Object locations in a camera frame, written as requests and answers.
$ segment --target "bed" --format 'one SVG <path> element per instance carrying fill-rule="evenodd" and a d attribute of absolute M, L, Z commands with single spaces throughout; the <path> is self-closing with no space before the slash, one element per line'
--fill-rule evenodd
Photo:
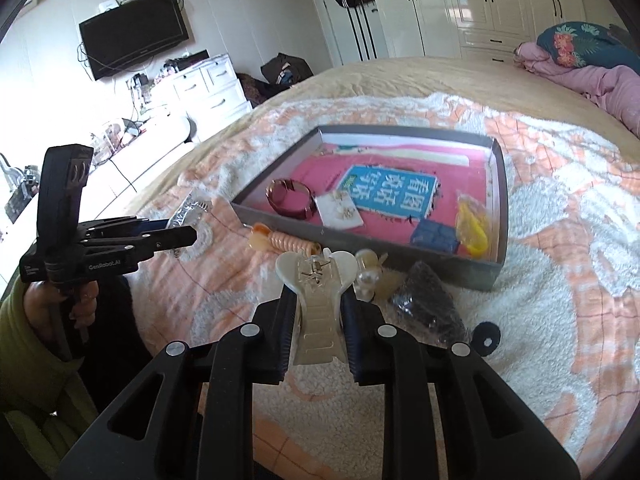
<path fill-rule="evenodd" d="M 507 261 L 491 293 L 451 292 L 465 323 L 500 325 L 488 362 L 586 478 L 640 400 L 640 141 L 578 94 L 516 67 L 430 58 L 347 65 L 277 95 L 184 156 L 128 208 L 162 218 L 194 189 L 211 199 L 193 248 L 160 254 L 130 277 L 145 343 L 157 352 L 171 340 L 216 340 L 279 296 L 276 254 L 247 246 L 228 200 L 327 123 L 498 139 L 510 187 Z M 281 386 L 254 388 L 255 459 L 285 480 L 379 478 L 382 402 L 379 388 L 357 389 L 337 362 L 290 368 Z"/>

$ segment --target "black round object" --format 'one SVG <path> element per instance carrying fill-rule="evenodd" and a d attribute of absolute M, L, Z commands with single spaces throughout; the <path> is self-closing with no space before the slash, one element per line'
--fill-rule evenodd
<path fill-rule="evenodd" d="M 491 355 L 500 344 L 500 329 L 490 321 L 483 321 L 474 328 L 471 338 L 471 348 L 473 348 L 480 357 Z"/>

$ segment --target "black flat screen tv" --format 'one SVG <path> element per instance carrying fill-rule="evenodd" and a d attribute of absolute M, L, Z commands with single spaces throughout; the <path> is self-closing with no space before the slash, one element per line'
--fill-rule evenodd
<path fill-rule="evenodd" d="M 189 39 L 177 0 L 135 0 L 79 27 L 96 81 Z"/>

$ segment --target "brown bangle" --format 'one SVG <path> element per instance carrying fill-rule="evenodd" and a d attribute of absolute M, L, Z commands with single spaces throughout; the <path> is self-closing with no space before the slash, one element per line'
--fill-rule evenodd
<path fill-rule="evenodd" d="M 308 203 L 304 209 L 289 209 L 282 206 L 284 197 L 289 191 L 302 192 L 308 196 Z M 297 220 L 311 218 L 317 209 L 311 190 L 302 182 L 291 180 L 290 178 L 277 178 L 271 182 L 267 188 L 267 200 L 276 213 Z"/>

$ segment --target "silver bolt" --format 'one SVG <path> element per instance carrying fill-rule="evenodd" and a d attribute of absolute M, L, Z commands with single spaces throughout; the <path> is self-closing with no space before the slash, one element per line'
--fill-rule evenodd
<path fill-rule="evenodd" d="M 396 330 L 396 327 L 393 325 L 380 325 L 378 327 L 378 333 L 382 337 L 395 337 L 398 330 Z"/>
<path fill-rule="evenodd" d="M 457 355 L 458 357 L 466 357 L 469 354 L 471 354 L 471 348 L 469 348 L 464 343 L 453 343 L 453 346 L 451 347 L 451 351 L 453 352 L 454 355 Z"/>
<path fill-rule="evenodd" d="M 181 341 L 174 341 L 173 343 L 169 343 L 166 347 L 166 352 L 171 356 L 175 357 L 184 352 L 186 346 Z"/>
<path fill-rule="evenodd" d="M 254 323 L 249 323 L 249 324 L 244 325 L 240 329 L 240 333 L 244 337 L 253 337 L 254 335 L 258 335 L 260 333 L 260 327 L 257 326 Z"/>

